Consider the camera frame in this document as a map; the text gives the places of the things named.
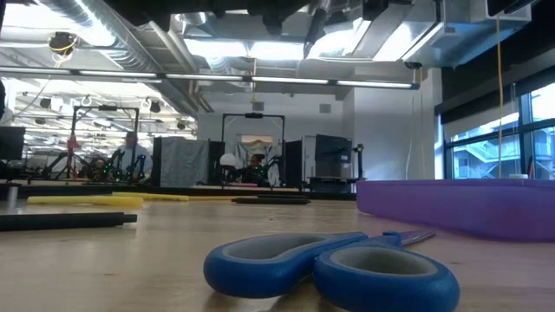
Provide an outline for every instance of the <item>window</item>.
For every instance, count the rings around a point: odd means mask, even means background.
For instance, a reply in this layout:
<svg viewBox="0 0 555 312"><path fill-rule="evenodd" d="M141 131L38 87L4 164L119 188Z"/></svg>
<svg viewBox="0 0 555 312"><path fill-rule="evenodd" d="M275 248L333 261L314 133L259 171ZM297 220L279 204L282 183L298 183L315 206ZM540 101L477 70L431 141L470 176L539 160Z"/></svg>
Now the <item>window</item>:
<svg viewBox="0 0 555 312"><path fill-rule="evenodd" d="M532 92L533 121L555 118L555 83Z"/></svg>
<svg viewBox="0 0 555 312"><path fill-rule="evenodd" d="M501 119L501 127L503 131L508 131L516 128L519 125L519 113L509 114ZM460 133L451 138L451 141L470 139L489 133L496 133L500 129L500 120L488 122L485 125Z"/></svg>
<svg viewBox="0 0 555 312"><path fill-rule="evenodd" d="M555 153L553 151L555 127L534 131L534 168L536 179L555 179Z"/></svg>
<svg viewBox="0 0 555 312"><path fill-rule="evenodd" d="M453 149L453 178L496 179L499 177L499 139L484 140L456 146ZM520 172L520 142L517 135L503 138L501 142L501 175Z"/></svg>
<svg viewBox="0 0 555 312"><path fill-rule="evenodd" d="M501 120L493 120L499 109L490 109L444 127L450 129L444 145L445 178L506 179L525 173L555 180L555 83L512 98L505 107Z"/></svg>

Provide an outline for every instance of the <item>white ball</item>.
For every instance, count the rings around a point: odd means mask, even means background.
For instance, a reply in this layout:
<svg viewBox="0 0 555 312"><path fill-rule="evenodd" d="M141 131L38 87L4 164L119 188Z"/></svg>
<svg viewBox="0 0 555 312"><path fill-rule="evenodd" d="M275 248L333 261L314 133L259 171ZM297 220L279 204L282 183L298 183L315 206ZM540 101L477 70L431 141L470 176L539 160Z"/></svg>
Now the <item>white ball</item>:
<svg viewBox="0 0 555 312"><path fill-rule="evenodd" d="M236 166L237 159L232 153L223 154L222 157L219 158L219 164L221 166Z"/></svg>

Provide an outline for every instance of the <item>purple plastic bin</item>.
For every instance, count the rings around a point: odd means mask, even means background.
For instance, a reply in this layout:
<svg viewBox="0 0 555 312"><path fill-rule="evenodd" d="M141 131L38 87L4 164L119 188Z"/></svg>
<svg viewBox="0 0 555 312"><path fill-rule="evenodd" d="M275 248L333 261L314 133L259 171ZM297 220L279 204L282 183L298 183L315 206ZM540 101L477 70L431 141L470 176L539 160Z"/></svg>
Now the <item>purple plastic bin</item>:
<svg viewBox="0 0 555 312"><path fill-rule="evenodd" d="M361 181L358 210L402 222L518 241L555 241L555 181Z"/></svg>

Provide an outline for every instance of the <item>white shirt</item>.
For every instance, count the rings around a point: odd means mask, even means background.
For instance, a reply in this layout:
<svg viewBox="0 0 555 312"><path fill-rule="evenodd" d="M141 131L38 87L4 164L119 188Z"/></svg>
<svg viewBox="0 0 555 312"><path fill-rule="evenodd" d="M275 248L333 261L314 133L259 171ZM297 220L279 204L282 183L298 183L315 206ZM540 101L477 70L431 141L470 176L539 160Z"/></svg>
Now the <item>white shirt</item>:
<svg viewBox="0 0 555 312"><path fill-rule="evenodd" d="M121 159L121 170L125 172L127 167L131 166L131 157L133 157L133 148L120 146L118 149L125 153L123 155L123 158ZM135 148L135 161L141 155L145 155L145 157L147 157L145 159L145 166L143 168L143 172L144 173L150 172L150 169L152 169L153 167L153 160L150 158L150 154L148 154L148 150L145 147L137 144L137 147ZM140 163L138 163L137 166L135 167L135 172L138 172L139 168L140 168Z"/></svg>

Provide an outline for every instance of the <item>gray partition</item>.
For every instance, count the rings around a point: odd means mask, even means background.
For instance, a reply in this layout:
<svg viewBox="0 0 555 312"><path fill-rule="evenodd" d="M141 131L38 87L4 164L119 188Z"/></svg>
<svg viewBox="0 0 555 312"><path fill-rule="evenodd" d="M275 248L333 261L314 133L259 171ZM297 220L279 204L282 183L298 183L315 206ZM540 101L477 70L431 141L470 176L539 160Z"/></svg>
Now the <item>gray partition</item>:
<svg viewBox="0 0 555 312"><path fill-rule="evenodd" d="M208 180L208 141L163 138L160 186L192 187Z"/></svg>

